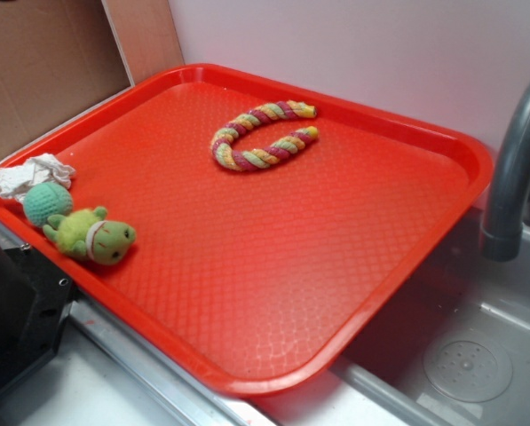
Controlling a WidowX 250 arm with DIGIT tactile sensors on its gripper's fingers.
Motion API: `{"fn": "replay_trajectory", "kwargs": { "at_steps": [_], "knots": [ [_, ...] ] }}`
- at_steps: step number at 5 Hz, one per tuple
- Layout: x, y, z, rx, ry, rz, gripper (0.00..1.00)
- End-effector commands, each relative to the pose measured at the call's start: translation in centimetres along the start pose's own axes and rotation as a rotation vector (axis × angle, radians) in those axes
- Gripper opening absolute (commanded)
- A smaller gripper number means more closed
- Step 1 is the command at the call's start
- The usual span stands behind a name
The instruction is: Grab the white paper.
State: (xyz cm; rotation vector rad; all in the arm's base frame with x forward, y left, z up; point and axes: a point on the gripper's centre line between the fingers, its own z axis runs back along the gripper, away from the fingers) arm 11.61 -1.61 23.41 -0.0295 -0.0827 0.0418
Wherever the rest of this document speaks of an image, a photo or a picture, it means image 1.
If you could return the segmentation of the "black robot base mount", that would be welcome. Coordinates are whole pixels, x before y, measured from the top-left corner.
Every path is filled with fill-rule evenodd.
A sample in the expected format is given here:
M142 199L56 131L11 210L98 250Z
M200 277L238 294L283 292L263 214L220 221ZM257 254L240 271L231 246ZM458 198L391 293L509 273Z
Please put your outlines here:
M57 354L73 286L37 249L0 246L0 397Z

